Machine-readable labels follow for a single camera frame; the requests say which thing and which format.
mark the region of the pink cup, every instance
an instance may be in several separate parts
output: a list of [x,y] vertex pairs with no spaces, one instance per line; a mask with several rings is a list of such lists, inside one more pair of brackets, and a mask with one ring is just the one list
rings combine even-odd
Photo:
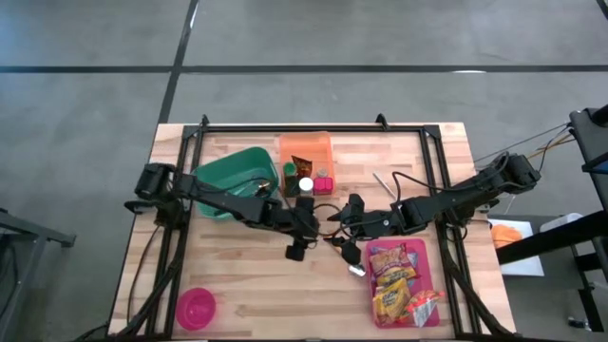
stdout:
[[178,323],[187,331],[206,327],[216,313],[216,300],[202,288],[186,291],[178,300],[175,316]]

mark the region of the gray floor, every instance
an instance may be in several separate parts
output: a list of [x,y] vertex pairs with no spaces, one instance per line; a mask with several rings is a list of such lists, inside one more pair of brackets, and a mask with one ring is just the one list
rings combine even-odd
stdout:
[[[0,66],[171,65],[188,3],[2,0]],[[607,30],[593,0],[211,0],[199,5],[184,64],[608,64]],[[0,74],[0,206],[78,235],[73,249],[47,252],[22,340],[65,341],[108,318],[132,220],[122,203],[167,80]],[[169,122],[202,113],[214,123],[369,122],[382,112],[393,122],[465,122],[481,157],[605,105],[607,88],[608,73],[182,75]],[[539,186],[509,213],[598,210],[581,163],[575,144],[550,152]],[[514,284],[520,333],[598,338],[549,328],[580,311],[571,291]]]

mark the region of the wooden table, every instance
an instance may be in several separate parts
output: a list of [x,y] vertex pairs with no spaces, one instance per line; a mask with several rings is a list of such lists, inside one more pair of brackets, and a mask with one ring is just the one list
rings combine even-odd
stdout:
[[[464,125],[440,123],[440,126],[452,181],[456,183],[473,176],[475,170]],[[175,163],[181,131],[182,124],[159,125],[150,161]],[[276,169],[280,169],[277,164],[278,136],[276,133],[206,133],[201,163],[211,162],[250,146],[261,146],[270,153]],[[430,149],[434,151],[434,146],[430,143]],[[347,202],[349,193],[358,193],[366,203],[366,210],[386,210],[393,199],[372,176],[372,172],[378,172],[393,192],[395,187],[391,171],[401,171],[426,181],[417,134],[332,133],[332,149],[336,192],[331,198],[318,198],[316,203],[330,202],[341,207]],[[435,177],[440,180],[436,156],[432,152],[431,154],[433,168],[437,173]],[[405,197],[428,195],[428,190],[421,185],[406,180],[401,183]],[[321,221],[322,231],[329,232],[335,228],[335,222],[323,220],[332,213],[332,208],[328,207],[315,212]],[[110,333],[118,332],[126,323],[128,292],[143,247],[156,228],[152,223],[153,218],[153,213],[145,214],[135,221],[111,317]],[[433,224],[411,237],[425,241],[434,288],[444,290],[446,286]],[[136,286],[133,313],[152,289],[160,241],[161,233],[157,233]],[[453,337],[446,300],[438,304],[441,319],[438,327],[377,329],[371,319],[367,280],[350,274],[346,263],[326,243],[321,242],[315,249],[307,251],[303,262],[288,260],[284,257],[285,247],[291,243],[288,236],[250,229],[233,221],[213,221],[203,218],[197,211],[190,224],[180,293],[194,287],[206,288],[216,297],[218,310],[212,323],[198,332],[187,332],[176,323],[173,338]],[[468,226],[465,249],[475,291],[499,321],[514,331],[501,270],[485,223],[472,223]],[[465,330],[470,332],[466,306],[460,292],[458,300]],[[164,322],[165,309],[166,300],[163,300],[159,327]]]

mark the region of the orange container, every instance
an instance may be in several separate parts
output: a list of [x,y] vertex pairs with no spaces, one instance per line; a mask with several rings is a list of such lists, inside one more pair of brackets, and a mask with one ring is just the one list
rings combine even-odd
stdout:
[[333,173],[332,138],[329,132],[284,133],[278,138],[278,147],[281,162],[279,170],[283,169],[286,162],[294,162],[292,156],[313,162],[311,177],[315,179],[319,169],[327,170],[328,177],[333,178],[335,191],[337,181]]

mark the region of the pink tray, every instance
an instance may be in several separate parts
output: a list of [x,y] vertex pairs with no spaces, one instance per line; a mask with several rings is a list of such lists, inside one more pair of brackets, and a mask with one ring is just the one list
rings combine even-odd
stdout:
[[[375,279],[373,278],[371,264],[370,264],[370,255],[371,249],[374,247],[382,248],[382,249],[390,249],[396,247],[402,243],[406,243],[407,252],[408,253],[417,253],[418,254],[418,262],[416,263],[416,274],[419,276],[415,279],[414,284],[409,287],[409,291],[412,295],[416,295],[419,291],[422,290],[434,290],[433,283],[430,279],[430,268],[428,267],[428,257],[427,257],[427,247],[425,246],[425,242],[419,238],[399,238],[399,239],[377,239],[368,242],[366,247],[366,263],[367,263],[367,274],[368,274],[368,282],[370,284],[370,300],[375,295],[374,291],[376,288]],[[380,329],[392,329],[392,328],[417,328],[413,323],[393,323],[386,326],[380,326],[375,319],[373,320],[376,326]],[[433,310],[433,313],[425,323],[425,327],[436,327],[439,325],[439,313],[437,312],[437,308]]]

